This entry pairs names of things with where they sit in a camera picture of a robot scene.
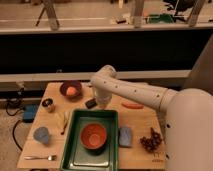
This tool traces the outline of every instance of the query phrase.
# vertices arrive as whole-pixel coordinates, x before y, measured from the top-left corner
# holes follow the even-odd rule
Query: bowl
[[[73,98],[81,94],[82,85],[80,81],[65,81],[60,87],[60,93],[68,98]]]
[[[90,123],[81,131],[81,143],[88,150],[101,149],[106,140],[106,128],[100,123]]]

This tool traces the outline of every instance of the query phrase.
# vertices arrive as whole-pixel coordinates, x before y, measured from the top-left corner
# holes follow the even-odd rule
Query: grapes
[[[142,137],[140,142],[148,152],[154,152],[162,142],[161,135],[151,127],[151,138]]]

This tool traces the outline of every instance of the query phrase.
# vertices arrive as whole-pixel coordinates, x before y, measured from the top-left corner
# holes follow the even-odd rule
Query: yellow banana
[[[68,123],[68,115],[66,114],[68,112],[56,112],[54,114],[57,126],[60,130],[61,135],[64,134],[65,128]]]

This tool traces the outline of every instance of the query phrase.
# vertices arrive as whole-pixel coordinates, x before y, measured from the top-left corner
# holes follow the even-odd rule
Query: black cable
[[[8,108],[9,108],[9,105],[7,104],[7,106],[6,106],[6,112],[7,112],[7,114],[8,114],[9,116],[15,116],[15,115],[17,115],[20,111],[23,111],[23,108],[20,108],[20,109],[16,110],[14,113],[10,113],[10,112],[8,111]]]
[[[15,123],[15,125],[13,126],[12,135],[13,135],[13,140],[14,140],[15,144],[16,144],[17,147],[22,151],[22,148],[21,148],[21,146],[19,145],[19,143],[17,142],[16,137],[15,137],[15,130],[16,130],[16,127],[17,127],[18,124],[21,123],[21,122],[22,122],[22,120],[18,120],[18,121]]]
[[[7,99],[7,104],[6,104],[6,113],[9,115],[9,116],[15,116],[16,114],[18,114],[20,111],[23,110],[23,108],[19,108],[21,106],[21,103],[22,103],[22,98],[21,98],[21,95],[23,93],[23,89],[20,89],[18,91],[18,97],[15,99],[15,100],[12,100],[12,99]],[[10,113],[9,112],[9,108],[19,108],[17,111],[15,111],[14,113]]]
[[[42,18],[42,16],[43,16],[43,14],[44,14],[44,12],[45,12],[45,7],[43,7],[42,8],[42,10],[41,10],[41,13],[40,13],[40,15],[39,15],[39,17],[38,17],[38,20],[37,20],[37,22],[36,22],[36,27],[39,25],[39,23],[40,23],[40,21],[41,21],[41,18]]]

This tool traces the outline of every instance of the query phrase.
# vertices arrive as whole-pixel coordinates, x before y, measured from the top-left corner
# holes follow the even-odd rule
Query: wooden tabletop
[[[82,97],[75,100],[68,100],[59,92],[62,83],[49,83],[42,100],[52,98],[56,109],[54,112],[72,111],[76,108],[86,109],[85,102],[93,97],[92,89],[83,85]],[[111,102],[106,109],[118,112],[119,126],[128,126],[133,132],[132,148],[119,147],[119,169],[164,169],[165,168],[165,146],[162,143],[155,155],[148,153],[141,146],[139,139],[143,136],[150,137],[150,127],[161,133],[156,112],[148,107],[143,109],[128,109],[121,105],[129,100],[113,95]],[[17,168],[47,168],[59,169],[63,155],[64,145],[67,137],[67,126],[65,134],[61,135],[56,126],[54,113],[47,113],[39,106],[36,117],[25,142],[23,151],[19,158]],[[48,128],[51,135],[48,145],[43,145],[33,139],[34,131],[41,126]],[[47,160],[25,160],[24,156],[57,154],[55,161]]]

